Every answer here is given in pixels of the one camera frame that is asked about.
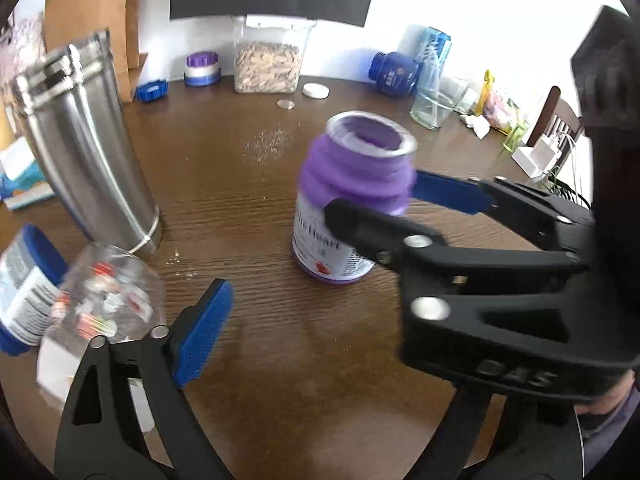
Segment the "stainless steel tumbler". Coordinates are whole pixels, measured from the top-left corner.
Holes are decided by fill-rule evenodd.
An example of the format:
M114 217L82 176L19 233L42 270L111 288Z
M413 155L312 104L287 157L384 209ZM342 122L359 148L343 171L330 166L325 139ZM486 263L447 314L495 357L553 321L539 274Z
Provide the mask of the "stainless steel tumbler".
M55 195L88 240L146 258L160 206L122 114L107 30L48 53L11 83L18 125Z

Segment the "dark blue bottle lying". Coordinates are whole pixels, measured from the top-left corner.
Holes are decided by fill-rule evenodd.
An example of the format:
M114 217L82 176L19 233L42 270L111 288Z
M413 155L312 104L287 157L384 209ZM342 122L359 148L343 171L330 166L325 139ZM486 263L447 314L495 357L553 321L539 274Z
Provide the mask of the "dark blue bottle lying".
M371 61L368 76L386 96L408 96L418 79L420 65L400 52L378 52Z

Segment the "wooden chair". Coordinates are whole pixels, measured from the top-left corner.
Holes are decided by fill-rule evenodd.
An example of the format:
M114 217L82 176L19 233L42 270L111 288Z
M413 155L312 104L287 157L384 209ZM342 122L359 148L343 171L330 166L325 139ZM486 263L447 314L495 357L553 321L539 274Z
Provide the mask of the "wooden chair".
M562 99L561 89L558 86L552 86L526 145L534 146L542 134L557 136L561 150L558 164L563 166L570 154L572 143L576 142L583 133L582 118L578 117Z

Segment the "snack packets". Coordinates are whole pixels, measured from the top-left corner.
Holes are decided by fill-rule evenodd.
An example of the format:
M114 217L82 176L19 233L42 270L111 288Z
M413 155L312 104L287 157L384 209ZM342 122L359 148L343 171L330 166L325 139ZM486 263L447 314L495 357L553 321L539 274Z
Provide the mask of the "snack packets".
M495 77L490 70L485 72L478 100L461 120L479 139L484 139L490 129L502 133L502 147L509 153L514 153L522 144L529 128L524 112L495 88Z

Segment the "clear drinking glass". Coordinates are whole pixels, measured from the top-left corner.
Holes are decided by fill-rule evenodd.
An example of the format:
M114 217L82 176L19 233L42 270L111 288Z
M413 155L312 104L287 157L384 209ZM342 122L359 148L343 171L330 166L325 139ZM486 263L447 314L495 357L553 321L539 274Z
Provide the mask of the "clear drinking glass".
M469 84L455 76L442 76L438 68L429 68L422 75L410 117L419 125L439 129L462 101Z

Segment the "blue bottle cap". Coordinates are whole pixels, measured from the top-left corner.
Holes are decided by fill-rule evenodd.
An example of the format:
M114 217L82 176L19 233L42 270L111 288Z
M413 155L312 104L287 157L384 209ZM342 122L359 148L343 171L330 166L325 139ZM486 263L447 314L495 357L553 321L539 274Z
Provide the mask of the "blue bottle cap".
M168 81L166 79L157 79L137 86L134 98L142 103L149 103L163 98L167 92Z

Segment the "tissue pack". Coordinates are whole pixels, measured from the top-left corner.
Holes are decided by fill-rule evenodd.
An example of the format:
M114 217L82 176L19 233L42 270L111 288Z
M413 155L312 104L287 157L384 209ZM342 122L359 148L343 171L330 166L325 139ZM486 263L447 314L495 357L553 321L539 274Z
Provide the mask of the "tissue pack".
M55 196L26 138L21 136L1 151L1 203L9 211Z

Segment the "purple supplement bottle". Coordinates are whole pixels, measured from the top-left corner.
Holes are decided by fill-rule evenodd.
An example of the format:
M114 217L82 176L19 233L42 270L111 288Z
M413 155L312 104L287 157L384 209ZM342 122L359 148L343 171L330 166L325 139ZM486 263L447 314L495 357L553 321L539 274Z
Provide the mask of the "purple supplement bottle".
M323 208L336 198L400 216L416 180L416 139L397 122L361 110L338 113L314 139L299 170L292 251L317 280L349 284L374 262L335 238Z

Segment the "white bottle cap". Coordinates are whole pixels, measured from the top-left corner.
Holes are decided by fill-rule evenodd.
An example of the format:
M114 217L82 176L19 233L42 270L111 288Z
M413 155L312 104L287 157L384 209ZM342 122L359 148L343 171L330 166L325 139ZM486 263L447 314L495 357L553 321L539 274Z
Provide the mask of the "white bottle cap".
M306 82L303 85L303 95L309 99L324 100L330 95L330 89L325 84Z

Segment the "blue packet behind glass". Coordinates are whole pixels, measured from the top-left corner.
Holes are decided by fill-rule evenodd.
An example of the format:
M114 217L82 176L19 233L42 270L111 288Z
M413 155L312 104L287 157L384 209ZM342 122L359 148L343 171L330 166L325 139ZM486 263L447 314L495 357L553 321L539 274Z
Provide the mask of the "blue packet behind glass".
M422 32L418 48L416 49L416 62L419 64L419 74L422 74L425 66L432 61L436 63L442 72L446 59L451 49L451 37L434 27L427 27Z

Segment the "white power strip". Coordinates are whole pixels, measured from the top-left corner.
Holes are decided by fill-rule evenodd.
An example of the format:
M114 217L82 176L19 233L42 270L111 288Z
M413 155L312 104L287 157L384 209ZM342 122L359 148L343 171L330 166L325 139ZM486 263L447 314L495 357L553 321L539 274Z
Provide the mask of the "white power strip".
M536 179L551 170L560 156L559 138L542 134L534 146L519 146L511 158L529 179Z

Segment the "brown paper bag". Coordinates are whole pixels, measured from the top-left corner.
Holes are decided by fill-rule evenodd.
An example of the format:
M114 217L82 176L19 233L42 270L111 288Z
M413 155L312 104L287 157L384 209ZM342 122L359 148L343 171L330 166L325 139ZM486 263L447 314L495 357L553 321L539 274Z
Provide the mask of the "brown paper bag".
M43 36L49 51L108 29L122 102L134 99L146 54L139 49L140 0L46 0Z

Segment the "blue white supplement bottle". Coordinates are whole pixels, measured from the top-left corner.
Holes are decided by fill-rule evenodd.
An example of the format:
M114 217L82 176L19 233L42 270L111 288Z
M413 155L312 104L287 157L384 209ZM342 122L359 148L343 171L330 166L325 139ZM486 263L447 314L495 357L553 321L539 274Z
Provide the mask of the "blue white supplement bottle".
M32 223L1 255L1 351L19 356L40 344L68 266Z

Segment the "clear plastic cup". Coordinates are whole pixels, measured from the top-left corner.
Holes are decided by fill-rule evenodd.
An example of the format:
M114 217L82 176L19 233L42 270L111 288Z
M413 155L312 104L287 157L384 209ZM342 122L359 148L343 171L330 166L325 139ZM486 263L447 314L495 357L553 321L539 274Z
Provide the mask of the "clear plastic cup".
M164 324L165 284L141 259L107 244L87 245L65 274L37 361L47 401L64 404L89 342L138 340Z

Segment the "pink glass vase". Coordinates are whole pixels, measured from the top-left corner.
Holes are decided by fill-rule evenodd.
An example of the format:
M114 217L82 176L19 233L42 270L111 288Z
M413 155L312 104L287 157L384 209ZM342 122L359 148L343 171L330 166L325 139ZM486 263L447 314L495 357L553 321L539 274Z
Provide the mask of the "pink glass vase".
M41 61L47 53L43 36L43 12L17 21L12 12L1 29L0 80L2 86Z

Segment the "small purple white jar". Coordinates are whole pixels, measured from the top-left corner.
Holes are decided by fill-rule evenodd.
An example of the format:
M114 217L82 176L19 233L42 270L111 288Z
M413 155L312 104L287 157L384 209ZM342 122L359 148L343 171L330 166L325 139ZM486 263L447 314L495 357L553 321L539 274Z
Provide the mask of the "small purple white jar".
M198 51L189 54L184 64L183 79L189 87L206 87L220 79L218 53Z

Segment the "clear container with nuts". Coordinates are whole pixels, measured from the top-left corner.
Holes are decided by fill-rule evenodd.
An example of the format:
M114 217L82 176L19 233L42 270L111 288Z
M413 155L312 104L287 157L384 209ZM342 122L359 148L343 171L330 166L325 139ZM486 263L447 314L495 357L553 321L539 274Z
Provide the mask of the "clear container with nuts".
M316 24L315 20L292 16L235 16L235 91L294 93L298 86L308 37Z

